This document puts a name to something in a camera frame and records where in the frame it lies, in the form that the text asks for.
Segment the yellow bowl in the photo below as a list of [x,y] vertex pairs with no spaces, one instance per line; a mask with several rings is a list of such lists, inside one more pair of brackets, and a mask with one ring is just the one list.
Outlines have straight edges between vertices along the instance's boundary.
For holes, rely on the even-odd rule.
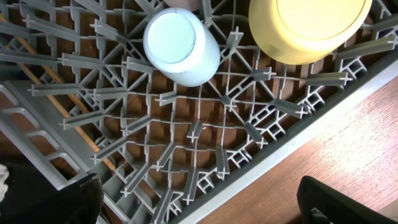
[[249,27],[259,48],[289,65],[316,62],[346,42],[372,0],[251,0]]

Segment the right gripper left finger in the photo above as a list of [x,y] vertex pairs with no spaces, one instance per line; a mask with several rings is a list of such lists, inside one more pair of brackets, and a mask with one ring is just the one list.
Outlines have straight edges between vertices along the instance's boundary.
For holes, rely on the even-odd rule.
[[97,174],[90,174],[24,210],[19,223],[95,224],[103,204],[103,187]]

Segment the blue cup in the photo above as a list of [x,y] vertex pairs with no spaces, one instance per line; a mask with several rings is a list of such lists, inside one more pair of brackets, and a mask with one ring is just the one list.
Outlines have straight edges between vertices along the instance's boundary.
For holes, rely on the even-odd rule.
[[182,86],[206,83],[220,64],[213,34],[196,15],[179,7],[164,9],[149,21],[143,46],[149,62]]

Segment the pink cup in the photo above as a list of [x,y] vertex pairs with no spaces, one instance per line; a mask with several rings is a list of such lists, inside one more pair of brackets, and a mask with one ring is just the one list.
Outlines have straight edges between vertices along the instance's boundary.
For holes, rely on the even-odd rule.
[[169,7],[179,7],[188,11],[196,11],[200,8],[200,0],[164,0]]

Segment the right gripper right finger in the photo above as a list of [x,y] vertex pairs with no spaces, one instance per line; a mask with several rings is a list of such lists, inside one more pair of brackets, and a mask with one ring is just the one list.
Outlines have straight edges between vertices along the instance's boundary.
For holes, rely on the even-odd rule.
[[308,175],[300,181],[297,201],[303,223],[397,224]]

